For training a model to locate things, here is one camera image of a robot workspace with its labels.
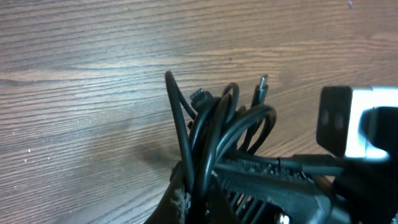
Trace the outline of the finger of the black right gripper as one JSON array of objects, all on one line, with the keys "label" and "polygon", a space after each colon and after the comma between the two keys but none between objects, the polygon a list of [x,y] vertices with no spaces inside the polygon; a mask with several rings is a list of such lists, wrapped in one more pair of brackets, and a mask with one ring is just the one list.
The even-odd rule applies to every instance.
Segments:
[{"label": "finger of the black right gripper", "polygon": [[218,183],[239,223],[327,223],[333,210],[322,181],[270,163],[226,160]]}]

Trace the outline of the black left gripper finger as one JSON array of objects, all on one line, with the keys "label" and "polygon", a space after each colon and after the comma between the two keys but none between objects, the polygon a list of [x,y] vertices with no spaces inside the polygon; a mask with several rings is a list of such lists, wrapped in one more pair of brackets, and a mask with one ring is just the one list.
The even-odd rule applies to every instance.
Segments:
[{"label": "black left gripper finger", "polygon": [[172,169],[170,184],[146,224],[240,223],[221,189],[220,180],[221,176],[213,172],[205,207],[198,210],[193,205],[192,195],[185,190],[182,163],[177,162]]}]

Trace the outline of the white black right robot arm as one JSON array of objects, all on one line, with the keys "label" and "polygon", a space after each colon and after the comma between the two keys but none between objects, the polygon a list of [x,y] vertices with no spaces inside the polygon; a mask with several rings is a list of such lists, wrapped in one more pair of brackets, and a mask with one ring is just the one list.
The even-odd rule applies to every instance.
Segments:
[{"label": "white black right robot arm", "polygon": [[395,223],[397,108],[365,110],[359,132],[386,149],[385,161],[239,151],[215,166],[208,223]]}]

